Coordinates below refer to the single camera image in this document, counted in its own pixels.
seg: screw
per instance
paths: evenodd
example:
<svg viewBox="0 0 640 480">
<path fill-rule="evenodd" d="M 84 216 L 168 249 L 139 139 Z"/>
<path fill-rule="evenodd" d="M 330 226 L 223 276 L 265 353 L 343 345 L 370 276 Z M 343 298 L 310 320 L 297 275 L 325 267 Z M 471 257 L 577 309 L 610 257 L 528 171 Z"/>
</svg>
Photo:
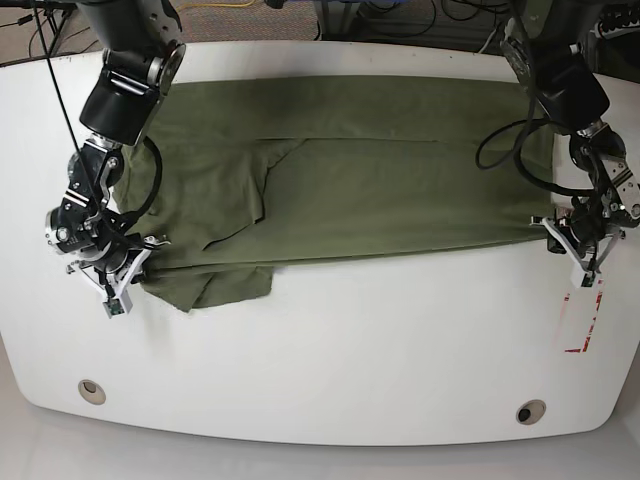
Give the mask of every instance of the screw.
<svg viewBox="0 0 640 480">
<path fill-rule="evenodd" d="M 58 230 L 56 230 L 56 236 L 61 242 L 66 242 L 69 240 L 69 229 L 66 227 L 58 228 Z"/>
</svg>

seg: green cloth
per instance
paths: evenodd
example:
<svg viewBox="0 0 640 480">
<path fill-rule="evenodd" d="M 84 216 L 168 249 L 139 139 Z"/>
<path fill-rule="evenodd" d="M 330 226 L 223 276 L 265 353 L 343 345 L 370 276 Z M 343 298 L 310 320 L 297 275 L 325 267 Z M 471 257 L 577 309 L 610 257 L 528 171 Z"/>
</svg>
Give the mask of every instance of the green cloth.
<svg viewBox="0 0 640 480">
<path fill-rule="evenodd" d="M 527 101 L 515 84 L 418 77 L 177 85 L 149 132 L 162 186 L 135 227 L 172 244 L 151 255 L 143 287 L 188 311 L 268 294 L 273 266 L 543 238 L 528 224 L 552 211 L 549 195 L 512 164 L 474 165 Z M 545 179 L 552 142 L 541 130 L 523 153 Z M 121 211 L 142 204 L 154 170 L 150 152 L 130 152 Z"/>
</svg>

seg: white table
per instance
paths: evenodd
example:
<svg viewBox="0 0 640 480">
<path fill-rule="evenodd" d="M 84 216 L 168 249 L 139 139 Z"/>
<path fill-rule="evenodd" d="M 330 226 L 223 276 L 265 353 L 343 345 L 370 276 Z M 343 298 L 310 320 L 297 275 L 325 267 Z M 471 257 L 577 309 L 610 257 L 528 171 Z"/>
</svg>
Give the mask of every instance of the white table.
<svg viewBox="0 0 640 480">
<path fill-rule="evenodd" d="M 54 64 L 77 119 L 100 56 Z M 514 81 L 501 58 L 326 42 L 190 45 L 177 81 L 346 74 Z M 606 119 L 640 172 L 640 86 L 601 82 Z M 604 288 L 569 301 L 569 259 L 533 242 L 290 267 L 265 298 L 190 315 L 136 287 L 132 314 L 108 320 L 44 241 L 72 153 L 46 65 L 0 70 L 0 92 L 0 332 L 33 404 L 199 435 L 338 445 L 541 437 L 609 417 L 640 340 L 638 232 L 605 263 Z M 563 142 L 556 163 L 559 182 L 585 183 Z M 583 346 L 600 290 L 588 351 L 565 352 Z M 82 379 L 105 389 L 104 405 L 81 398 Z M 547 413 L 522 426 L 516 411 L 532 399 Z"/>
</svg>

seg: olive green fabric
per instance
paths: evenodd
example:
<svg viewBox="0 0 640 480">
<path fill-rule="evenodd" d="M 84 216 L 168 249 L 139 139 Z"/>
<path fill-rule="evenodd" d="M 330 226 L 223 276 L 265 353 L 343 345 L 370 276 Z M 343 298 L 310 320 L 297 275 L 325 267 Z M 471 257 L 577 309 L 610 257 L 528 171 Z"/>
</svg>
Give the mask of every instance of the olive green fabric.
<svg viewBox="0 0 640 480">
<path fill-rule="evenodd" d="M 172 242 L 147 261 L 148 292 L 181 310 L 266 295 L 272 268 L 542 238 L 549 195 L 512 164 L 482 172 L 477 145 L 523 118 L 518 85 L 416 77 L 305 77 L 173 87 L 149 136 L 159 195 L 135 230 Z M 487 146 L 490 163 L 515 133 Z M 551 178 L 553 135 L 523 158 Z M 115 198 L 137 208 L 150 152 L 127 156 Z"/>
</svg>

